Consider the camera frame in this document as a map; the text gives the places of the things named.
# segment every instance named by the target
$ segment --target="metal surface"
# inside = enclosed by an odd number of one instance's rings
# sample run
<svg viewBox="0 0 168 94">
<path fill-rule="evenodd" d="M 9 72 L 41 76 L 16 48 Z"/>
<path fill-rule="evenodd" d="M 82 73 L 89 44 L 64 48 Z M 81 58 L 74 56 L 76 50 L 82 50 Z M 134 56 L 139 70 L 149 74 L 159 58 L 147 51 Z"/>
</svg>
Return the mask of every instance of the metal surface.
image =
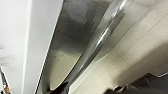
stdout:
<svg viewBox="0 0 168 94">
<path fill-rule="evenodd" d="M 127 9 L 129 5 L 129 3 L 127 3 L 128 5 L 123 6 L 126 1 L 127 0 L 65 0 L 39 83 L 43 93 L 47 90 L 52 90 L 49 83 L 51 83 L 50 74 L 52 74 L 54 64 L 53 61 L 50 61 L 50 58 L 54 57 L 58 60 L 57 62 L 65 62 L 67 65 L 71 63 L 71 66 L 73 67 L 75 64 L 74 61 L 77 61 L 84 51 L 73 70 L 64 80 L 64 82 L 69 82 L 69 87 L 92 62 L 107 38 L 112 34 L 121 21 L 125 14 L 125 9 Z"/>
<path fill-rule="evenodd" d="M 80 58 L 78 59 L 76 65 L 73 67 L 72 71 L 68 74 L 63 83 L 68 83 L 67 88 L 61 94 L 68 94 L 69 86 L 83 73 L 83 71 L 89 66 L 89 64 L 93 61 L 96 55 L 99 53 L 100 49 L 106 42 L 106 40 L 113 33 L 115 28 L 120 23 L 121 19 L 124 17 L 126 10 L 128 10 L 130 6 L 129 0 L 118 0 L 115 2 L 116 6 L 114 11 L 113 4 L 110 4 L 106 13 L 109 14 L 109 11 L 112 11 L 110 15 L 111 18 L 106 22 L 106 25 L 102 29 L 96 29 L 95 34 L 91 38 L 86 50 L 82 53 Z"/>
</svg>

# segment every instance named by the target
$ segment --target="white wall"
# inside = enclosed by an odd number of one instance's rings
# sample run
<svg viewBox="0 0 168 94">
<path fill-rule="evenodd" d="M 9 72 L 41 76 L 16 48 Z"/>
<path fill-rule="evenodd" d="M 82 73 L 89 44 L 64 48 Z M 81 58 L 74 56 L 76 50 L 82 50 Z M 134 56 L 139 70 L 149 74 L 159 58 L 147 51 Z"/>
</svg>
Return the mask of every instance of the white wall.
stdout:
<svg viewBox="0 0 168 94">
<path fill-rule="evenodd" d="M 13 63 L 2 67 L 13 94 L 20 94 L 28 0 L 0 0 L 0 46 L 8 50 Z"/>
<path fill-rule="evenodd" d="M 62 0 L 1 0 L 0 47 L 13 63 L 3 67 L 12 94 L 34 94 Z"/>
</svg>

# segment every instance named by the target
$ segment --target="white panel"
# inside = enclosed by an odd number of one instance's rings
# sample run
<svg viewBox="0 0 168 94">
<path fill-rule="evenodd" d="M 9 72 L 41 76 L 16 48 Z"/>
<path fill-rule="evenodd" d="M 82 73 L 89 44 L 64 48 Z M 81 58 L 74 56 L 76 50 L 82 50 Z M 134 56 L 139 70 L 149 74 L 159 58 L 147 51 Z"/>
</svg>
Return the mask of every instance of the white panel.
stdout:
<svg viewBox="0 0 168 94">
<path fill-rule="evenodd" d="M 27 57 L 22 94 L 34 94 L 63 0 L 32 0 L 30 3 Z"/>
</svg>

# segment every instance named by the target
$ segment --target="reflective surface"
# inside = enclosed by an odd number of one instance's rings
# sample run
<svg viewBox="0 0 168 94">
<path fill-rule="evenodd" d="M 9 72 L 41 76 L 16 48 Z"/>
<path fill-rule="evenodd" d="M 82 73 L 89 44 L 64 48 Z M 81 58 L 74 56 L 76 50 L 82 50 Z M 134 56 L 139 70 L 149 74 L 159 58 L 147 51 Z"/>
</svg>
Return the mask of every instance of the reflective surface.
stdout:
<svg viewBox="0 0 168 94">
<path fill-rule="evenodd" d="M 85 50 L 109 2 L 64 1 L 37 93 L 53 90 L 65 79 Z"/>
</svg>

